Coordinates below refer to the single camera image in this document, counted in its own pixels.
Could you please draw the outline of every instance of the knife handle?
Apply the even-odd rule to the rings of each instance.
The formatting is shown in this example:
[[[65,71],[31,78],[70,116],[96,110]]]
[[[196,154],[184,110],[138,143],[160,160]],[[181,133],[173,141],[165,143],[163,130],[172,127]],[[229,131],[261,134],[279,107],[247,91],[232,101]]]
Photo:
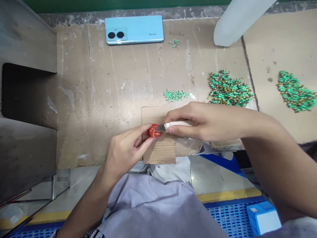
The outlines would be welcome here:
[[[164,124],[165,131],[167,132],[169,127],[176,126],[176,125],[179,125],[179,126],[194,126],[195,123],[192,120],[165,123]]]

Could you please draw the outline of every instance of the blue box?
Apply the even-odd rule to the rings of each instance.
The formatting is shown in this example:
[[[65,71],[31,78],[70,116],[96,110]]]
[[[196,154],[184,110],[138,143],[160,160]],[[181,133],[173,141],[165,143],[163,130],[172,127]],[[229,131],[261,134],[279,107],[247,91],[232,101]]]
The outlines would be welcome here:
[[[249,205],[247,213],[254,236],[260,236],[282,227],[275,207],[269,202]]]

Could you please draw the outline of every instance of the left hand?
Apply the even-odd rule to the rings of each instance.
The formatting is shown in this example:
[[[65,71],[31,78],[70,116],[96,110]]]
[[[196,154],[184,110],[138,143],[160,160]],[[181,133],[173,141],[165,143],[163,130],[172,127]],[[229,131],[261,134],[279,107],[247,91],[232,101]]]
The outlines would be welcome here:
[[[119,182],[119,180],[142,158],[145,151],[155,140],[155,138],[149,137],[138,146],[142,141],[142,134],[151,126],[152,124],[145,124],[134,127],[111,139],[106,163],[101,168],[107,185],[116,185],[116,183]]]

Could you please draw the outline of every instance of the smartphone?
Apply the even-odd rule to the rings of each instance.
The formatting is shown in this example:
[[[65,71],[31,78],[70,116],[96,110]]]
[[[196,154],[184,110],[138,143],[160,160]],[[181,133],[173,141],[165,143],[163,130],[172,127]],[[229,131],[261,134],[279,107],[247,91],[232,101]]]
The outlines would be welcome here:
[[[162,16],[105,18],[108,45],[141,44],[164,40]]]

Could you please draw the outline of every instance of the gray shirt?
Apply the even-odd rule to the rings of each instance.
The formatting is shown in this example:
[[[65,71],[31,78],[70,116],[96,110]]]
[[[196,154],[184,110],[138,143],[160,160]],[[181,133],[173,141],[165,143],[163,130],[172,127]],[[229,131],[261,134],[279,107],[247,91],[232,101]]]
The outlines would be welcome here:
[[[149,175],[126,174],[114,187],[108,208],[111,213],[105,221],[85,237],[228,237],[190,183],[163,184]],[[317,220],[303,219],[289,221],[264,237],[317,237]]]

